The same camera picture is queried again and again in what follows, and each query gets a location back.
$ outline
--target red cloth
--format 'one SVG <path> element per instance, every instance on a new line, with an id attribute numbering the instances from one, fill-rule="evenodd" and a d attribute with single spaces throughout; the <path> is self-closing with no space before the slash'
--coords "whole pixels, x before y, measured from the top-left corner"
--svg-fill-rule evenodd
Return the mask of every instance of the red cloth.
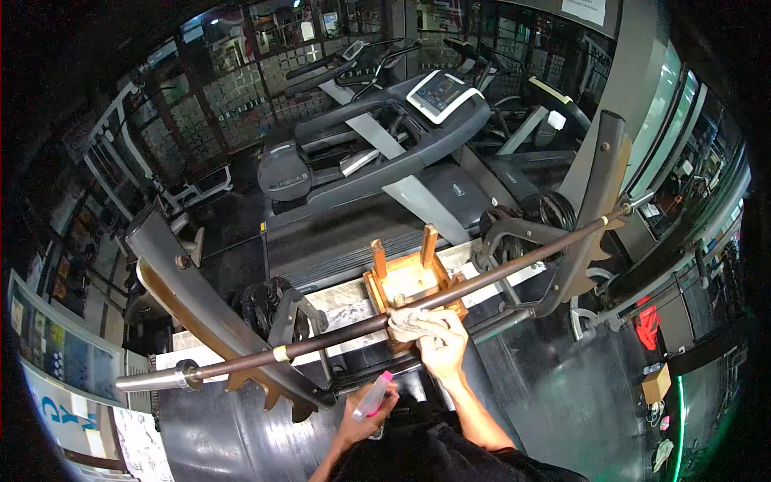
<path id="1" fill-rule="evenodd" d="M 644 305 L 649 299 L 651 299 L 650 296 L 645 296 L 637 302 L 637 306 Z M 658 333 L 658 325 L 661 322 L 662 319 L 656 313 L 655 305 L 640 312 L 635 321 L 635 330 L 637 331 L 637 337 L 640 338 L 645 348 L 649 350 L 656 349 L 656 333 Z"/>

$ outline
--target pink spray bottle cap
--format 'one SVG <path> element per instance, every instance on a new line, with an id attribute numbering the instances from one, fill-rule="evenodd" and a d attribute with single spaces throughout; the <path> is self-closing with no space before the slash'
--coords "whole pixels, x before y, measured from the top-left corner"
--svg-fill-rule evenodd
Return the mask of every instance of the pink spray bottle cap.
<path id="1" fill-rule="evenodd" d="M 393 374 L 392 374 L 390 371 L 388 371 L 388 370 L 386 370 L 385 372 L 383 372 L 383 373 L 382 373 L 380 376 L 381 376 L 381 377 L 383 377 L 383 378 L 384 378 L 384 379 L 385 379 L 387 382 L 389 382 L 389 383 L 391 383 L 391 380 L 393 380 Z M 375 410 L 373 410 L 372 412 L 370 412 L 370 413 L 367 413 L 367 416 L 374 416 L 374 415 L 377 415 L 377 413 L 378 413 L 379 411 L 380 411 L 380 407 L 378 406 L 378 408 L 376 408 L 376 409 L 375 409 Z"/>

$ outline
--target wooden stool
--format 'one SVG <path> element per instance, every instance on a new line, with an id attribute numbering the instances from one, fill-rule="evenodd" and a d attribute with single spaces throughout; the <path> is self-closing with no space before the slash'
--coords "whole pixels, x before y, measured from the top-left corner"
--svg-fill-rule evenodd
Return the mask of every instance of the wooden stool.
<path id="1" fill-rule="evenodd" d="M 386 252 L 379 239 L 370 243 L 374 267 L 364 274 L 364 285 L 367 287 L 369 299 L 378 313 L 385 313 L 388 308 L 399 308 L 428 295 L 448 289 L 461 282 L 464 277 L 460 273 L 450 279 L 447 270 L 436 255 L 436 238 L 438 233 L 432 224 L 423 229 L 423 246 L 420 252 L 408 254 L 392 261 L 386 261 Z M 457 299 L 446 307 L 436 310 L 452 309 L 460 320 L 469 311 L 463 301 Z M 412 348 L 414 342 L 397 342 L 389 332 L 389 346 L 393 353 Z"/>

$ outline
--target wooden leg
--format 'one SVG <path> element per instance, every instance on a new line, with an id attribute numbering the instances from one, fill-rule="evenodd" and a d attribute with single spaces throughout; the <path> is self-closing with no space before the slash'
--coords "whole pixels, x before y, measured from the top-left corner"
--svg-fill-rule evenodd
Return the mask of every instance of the wooden leg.
<path id="1" fill-rule="evenodd" d="M 388 271 L 386 270 L 386 250 L 383 249 L 379 239 L 369 243 L 369 247 L 372 249 L 372 260 L 375 262 L 375 274 L 378 275 L 378 278 L 383 279 L 388 276 Z"/>
<path id="2" fill-rule="evenodd" d="M 423 228 L 423 246 L 420 248 L 420 264 L 423 265 L 423 269 L 428 269 L 431 265 L 438 236 L 439 232 L 433 224 L 426 224 Z"/>

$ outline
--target treadmill display screen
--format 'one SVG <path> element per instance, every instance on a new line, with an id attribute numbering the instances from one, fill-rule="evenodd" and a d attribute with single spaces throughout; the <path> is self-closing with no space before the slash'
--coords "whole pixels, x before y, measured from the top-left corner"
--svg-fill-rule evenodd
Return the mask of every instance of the treadmill display screen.
<path id="1" fill-rule="evenodd" d="M 436 75 L 416 92 L 418 102 L 435 115 L 441 114 L 468 87 L 446 75 Z"/>

